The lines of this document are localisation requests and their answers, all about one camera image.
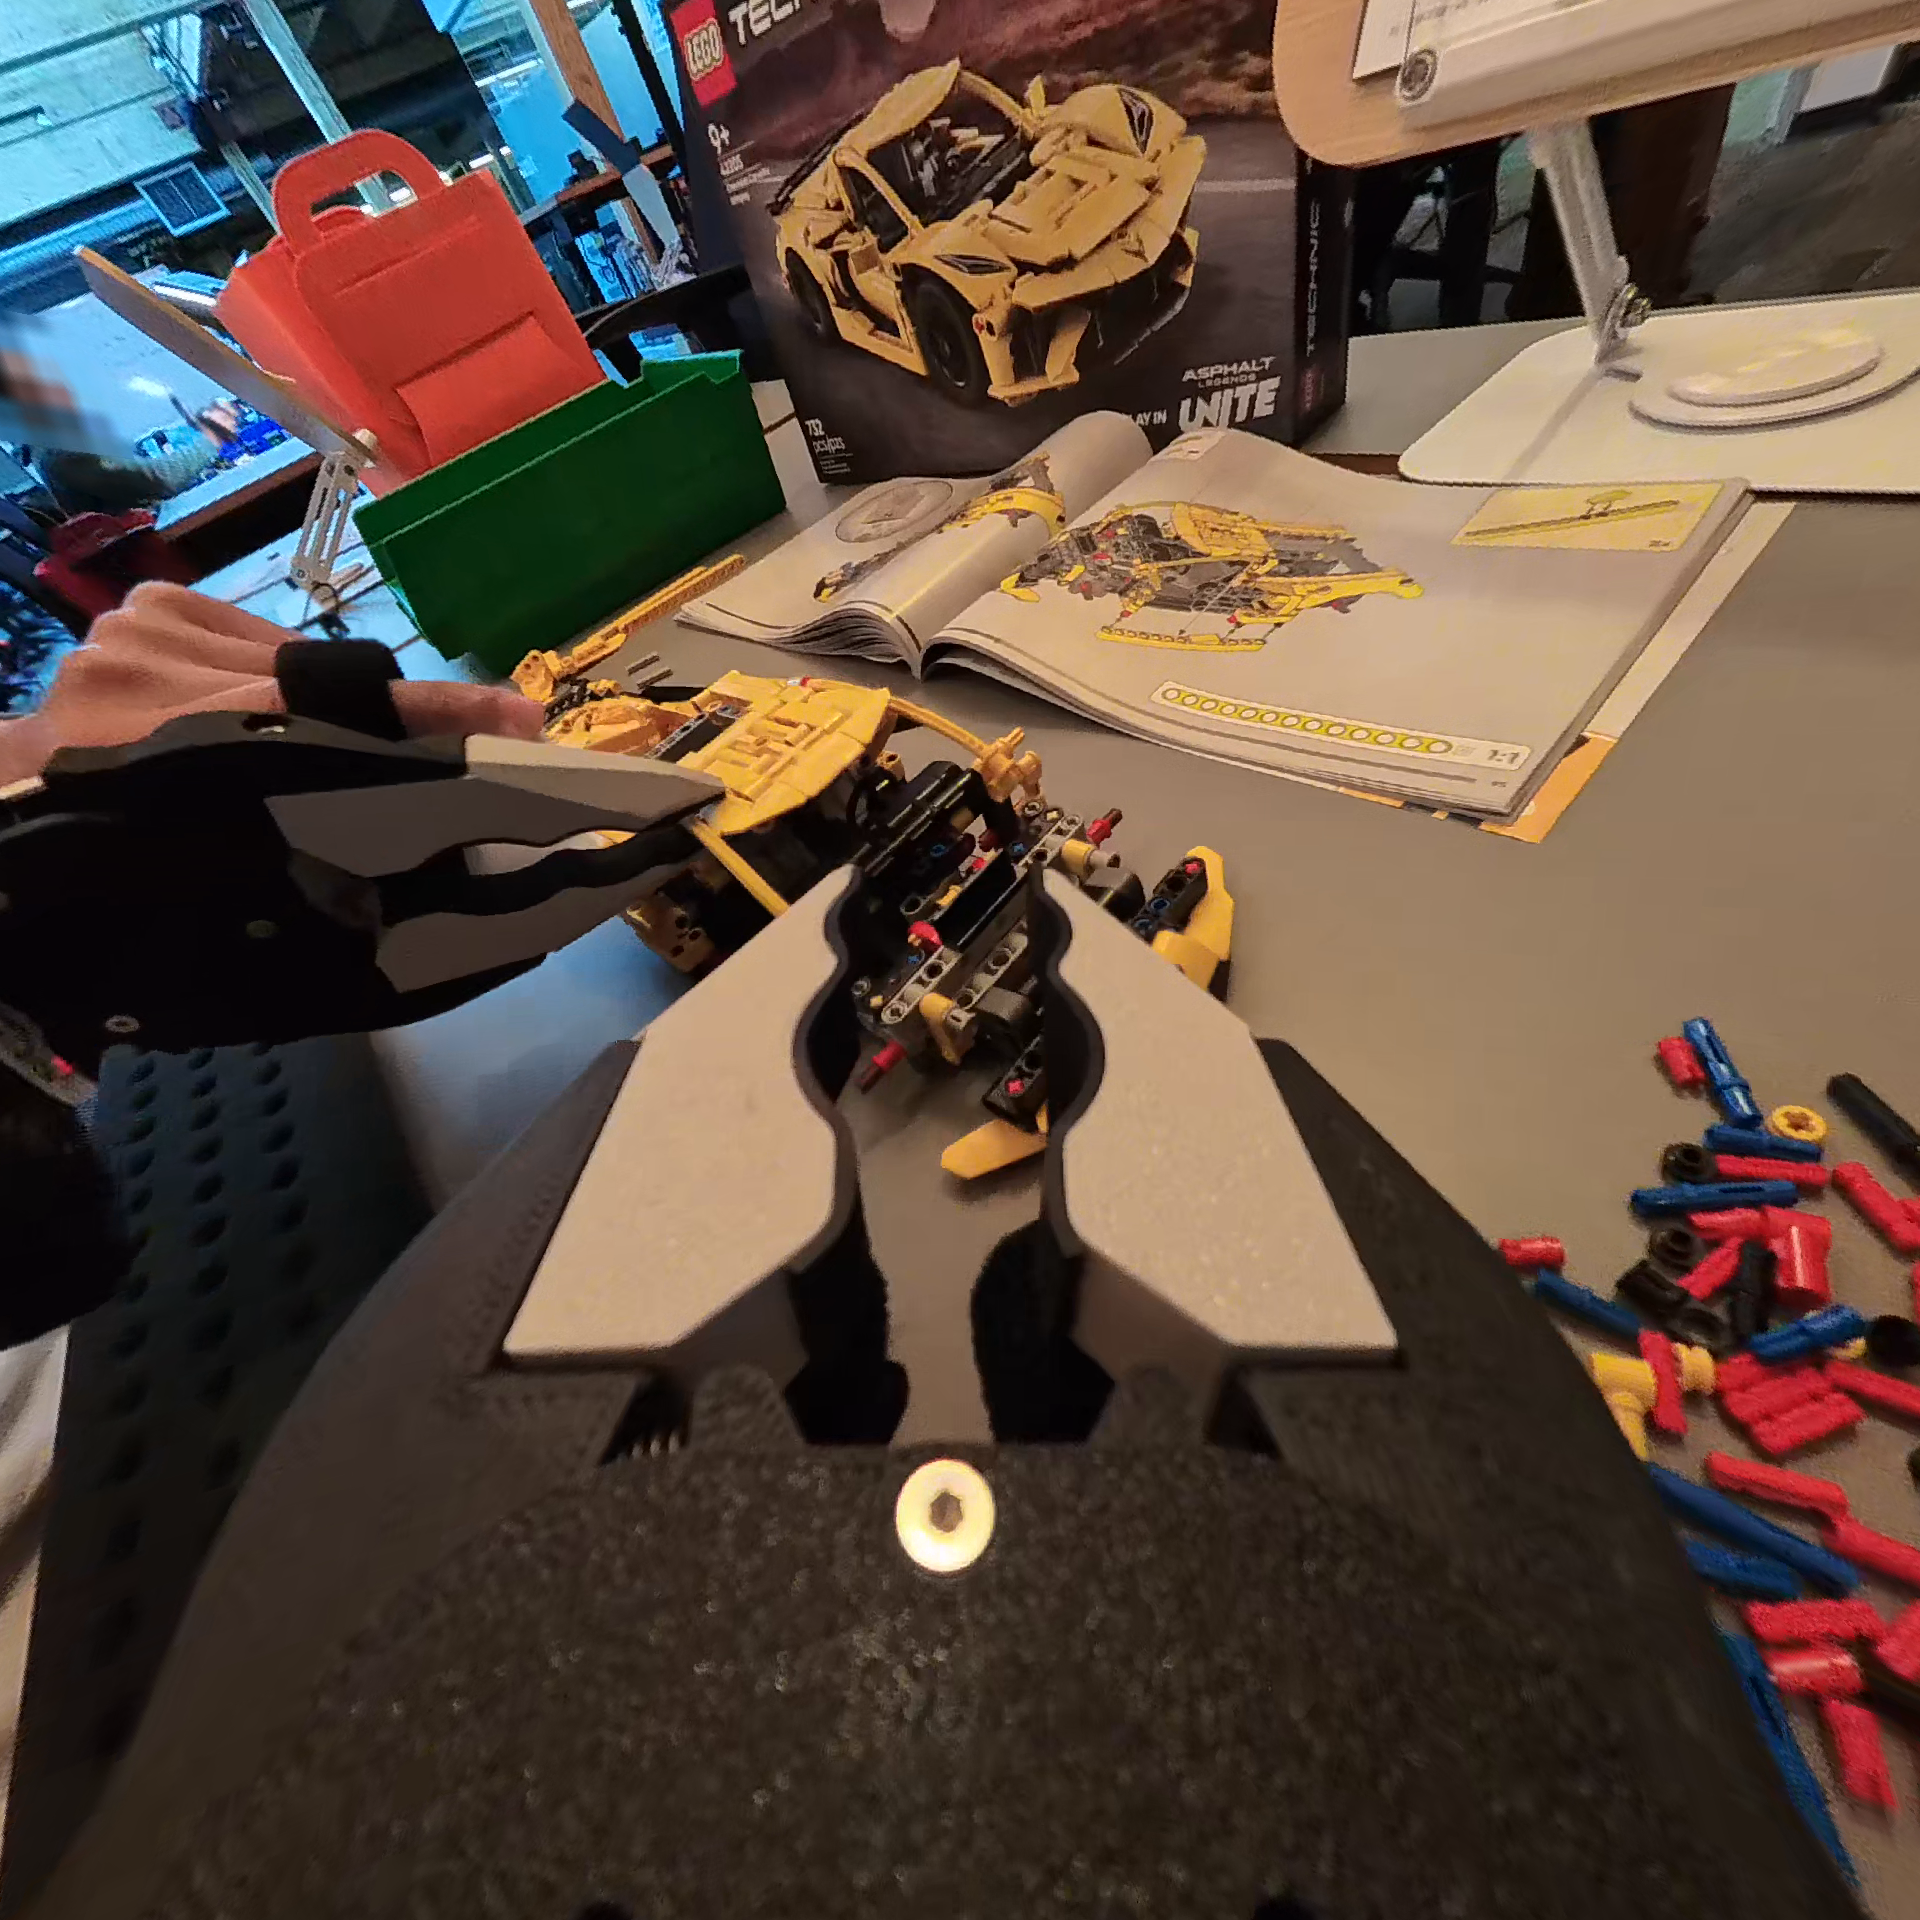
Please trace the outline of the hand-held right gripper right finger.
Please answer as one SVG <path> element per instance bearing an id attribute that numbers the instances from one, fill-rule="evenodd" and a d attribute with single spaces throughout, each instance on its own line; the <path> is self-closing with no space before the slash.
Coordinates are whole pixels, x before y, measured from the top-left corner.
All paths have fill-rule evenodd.
<path id="1" fill-rule="evenodd" d="M 1090 1424 L 1153 1370 L 1202 1416 L 1246 1376 L 1398 1375 L 1385 1302 L 1251 1027 L 1065 880 L 1041 885 L 1036 938 L 1046 1419 Z"/>

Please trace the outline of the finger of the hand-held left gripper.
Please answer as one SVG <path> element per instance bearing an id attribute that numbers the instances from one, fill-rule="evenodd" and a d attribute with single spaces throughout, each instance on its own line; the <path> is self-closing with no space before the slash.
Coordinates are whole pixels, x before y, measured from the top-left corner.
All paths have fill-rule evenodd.
<path id="1" fill-rule="evenodd" d="M 579 835 L 553 848 L 481 848 L 441 875 L 380 883 L 392 911 L 374 967 L 400 992 L 546 961 L 620 919 L 700 848 L 693 833 Z"/>
<path id="2" fill-rule="evenodd" d="M 678 762 L 502 737 L 425 741 L 414 769 L 273 799 L 273 818 L 290 851 L 386 905 L 528 905 L 664 867 L 728 797 Z"/>

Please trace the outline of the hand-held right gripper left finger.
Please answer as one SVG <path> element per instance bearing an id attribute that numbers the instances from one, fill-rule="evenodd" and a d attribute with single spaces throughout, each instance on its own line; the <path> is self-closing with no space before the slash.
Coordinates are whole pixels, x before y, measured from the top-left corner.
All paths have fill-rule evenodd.
<path id="1" fill-rule="evenodd" d="M 873 1432 L 873 1250 L 842 1113 L 858 885 L 829 871 L 645 1030 L 508 1360 L 634 1360 L 685 1394 L 754 1367 L 805 1434 Z"/>

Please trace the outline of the long yellow brick beam assembly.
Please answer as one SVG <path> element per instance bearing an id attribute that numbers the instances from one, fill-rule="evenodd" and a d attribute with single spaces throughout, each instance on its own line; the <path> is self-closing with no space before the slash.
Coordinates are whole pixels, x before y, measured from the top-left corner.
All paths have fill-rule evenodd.
<path id="1" fill-rule="evenodd" d="M 563 685 L 586 679 L 596 665 L 610 661 L 638 632 L 673 617 L 693 600 L 739 576 L 745 567 L 748 561 L 739 552 L 693 567 L 612 615 L 566 650 L 536 650 L 524 657 L 512 671 L 512 685 L 524 698 L 550 704 L 561 696 Z"/>

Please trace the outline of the yellow black brick car model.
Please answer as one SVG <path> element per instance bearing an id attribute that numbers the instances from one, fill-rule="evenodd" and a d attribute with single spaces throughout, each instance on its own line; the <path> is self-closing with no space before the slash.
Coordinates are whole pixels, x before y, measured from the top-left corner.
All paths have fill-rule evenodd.
<path id="1" fill-rule="evenodd" d="M 1050 1081 L 1027 885 L 1058 873 L 1196 987 L 1222 995 L 1234 902 L 1212 848 L 1153 883 L 1113 848 L 1115 808 L 1050 799 L 1013 730 L 985 739 L 882 688 L 730 673 L 674 688 L 657 657 L 624 681 L 532 651 L 512 671 L 565 747 L 682 765 L 721 782 L 689 825 L 691 854 L 627 911 L 641 943 L 705 977 L 842 867 L 864 879 L 851 987 L 872 1039 L 858 1089 L 897 1069 L 992 1069 L 982 1122 L 944 1171 L 990 1178 L 1042 1152 Z"/>

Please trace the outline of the grey desk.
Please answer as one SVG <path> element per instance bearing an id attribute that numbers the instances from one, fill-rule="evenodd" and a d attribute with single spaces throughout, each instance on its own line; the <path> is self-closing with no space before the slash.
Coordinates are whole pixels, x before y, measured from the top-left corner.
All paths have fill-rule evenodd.
<path id="1" fill-rule="evenodd" d="M 1545 1313 L 1482 1229 L 1625 1249 L 1653 1146 L 1651 1069 L 1682 1014 L 1728 1023 L 1768 1090 L 1861 1066 L 1915 1099 L 1915 507 L 1794 517 L 1678 671 L 1593 813 L 1545 854 L 1173 765 L 1115 762 L 1174 825 L 1229 821 L 1254 958 L 1236 1007 L 1278 1019 L 1278 1075 L 1401 1321 L 1398 1366 L 1288 1358 L 1216 1400 L 1139 1378 L 1073 1445 L 956 1450 L 996 1530 L 972 1569 L 914 1566 L 897 1495 L 932 1413 L 976 1423 L 957 1333 L 912 1360 L 916 1445 L 805 1447 L 754 1376 L 714 1386 L 689 1447 L 604 1469 L 635 1378 L 494 1366 L 509 1237 L 557 1213 L 666 975 L 596 934 L 478 1007 L 380 1043 L 412 1146 L 472 1182 L 348 1321 L 235 1501 L 182 1632 L 226 1686 L 305 1689 L 384 1630 L 405 1649 L 557 1579 L 638 1629 L 674 1577 L 761 1638 L 898 1626 L 1041 1675 L 1121 1673 L 1233 1629 L 1378 1675 L 1482 1659 L 1484 1696 L 1554 1659 L 1726 1680 L 1716 1624 L 1648 1473 L 1603 1435 Z"/>

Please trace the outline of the person's left hand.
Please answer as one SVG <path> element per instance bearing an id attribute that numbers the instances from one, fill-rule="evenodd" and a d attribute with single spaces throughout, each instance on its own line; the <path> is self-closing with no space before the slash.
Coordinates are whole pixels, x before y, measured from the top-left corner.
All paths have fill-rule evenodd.
<path id="1" fill-rule="evenodd" d="M 2 722 L 2 782 L 62 750 L 138 744 L 192 714 L 301 714 L 354 731 L 540 741 L 544 712 L 514 687 L 409 681 L 381 643 L 299 641 L 268 619 L 174 584 L 145 584 L 101 615 L 41 704 Z"/>

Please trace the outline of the green storage bin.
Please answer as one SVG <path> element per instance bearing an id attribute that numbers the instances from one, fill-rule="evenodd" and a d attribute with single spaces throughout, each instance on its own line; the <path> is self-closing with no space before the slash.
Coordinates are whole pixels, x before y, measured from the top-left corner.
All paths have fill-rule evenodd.
<path id="1" fill-rule="evenodd" d="M 778 517 L 739 353 L 648 362 L 370 502 L 374 570 L 446 661 L 506 678 Z"/>

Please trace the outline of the orange bag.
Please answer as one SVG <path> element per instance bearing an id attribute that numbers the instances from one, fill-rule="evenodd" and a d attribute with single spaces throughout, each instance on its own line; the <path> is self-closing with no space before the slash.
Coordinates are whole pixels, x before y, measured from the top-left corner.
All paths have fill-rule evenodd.
<path id="1" fill-rule="evenodd" d="M 372 497 L 608 383 L 494 179 L 446 184 L 398 135 L 360 130 L 284 162 L 273 211 L 219 323 L 318 416 L 372 438 Z"/>

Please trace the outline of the pile of small brick pins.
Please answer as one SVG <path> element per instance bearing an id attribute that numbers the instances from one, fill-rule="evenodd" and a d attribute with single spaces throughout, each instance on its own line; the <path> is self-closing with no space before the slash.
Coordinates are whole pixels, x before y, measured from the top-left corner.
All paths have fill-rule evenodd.
<path id="1" fill-rule="evenodd" d="M 1915 1809 L 1915 1521 L 1874 1521 L 1849 1454 L 1906 1440 L 1915 1486 L 1915 1122 L 1858 1075 L 1768 1105 L 1715 1019 L 1651 1053 L 1694 1138 L 1627 1193 L 1610 1288 L 1553 1235 L 1496 1239 L 1653 1482 L 1782 1787 L 1849 1890 L 1843 1816 Z"/>

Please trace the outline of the light grey garment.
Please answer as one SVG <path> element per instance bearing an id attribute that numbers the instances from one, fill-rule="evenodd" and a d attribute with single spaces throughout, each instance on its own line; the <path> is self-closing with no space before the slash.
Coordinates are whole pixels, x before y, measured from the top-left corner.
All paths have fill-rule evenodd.
<path id="1" fill-rule="evenodd" d="M 67 1329 L 2 1352 L 2 1669 L 19 1686 L 52 1497 Z"/>

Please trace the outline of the open instruction booklet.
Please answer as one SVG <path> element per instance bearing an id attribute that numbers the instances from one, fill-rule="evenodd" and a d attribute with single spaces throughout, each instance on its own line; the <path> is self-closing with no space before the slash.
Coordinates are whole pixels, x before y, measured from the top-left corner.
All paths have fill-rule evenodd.
<path id="1" fill-rule="evenodd" d="M 864 487 L 678 623 L 1418 809 L 1523 817 L 1754 510 L 1740 480 L 1428 487 L 1089 415 Z"/>

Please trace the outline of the black toy car box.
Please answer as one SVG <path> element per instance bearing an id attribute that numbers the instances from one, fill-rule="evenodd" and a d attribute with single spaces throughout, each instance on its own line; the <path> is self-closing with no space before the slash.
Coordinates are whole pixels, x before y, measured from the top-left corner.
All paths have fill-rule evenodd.
<path id="1" fill-rule="evenodd" d="M 1296 447 L 1345 401 L 1354 179 L 1276 5 L 664 5 L 812 470 L 982 475 L 1093 411 Z"/>

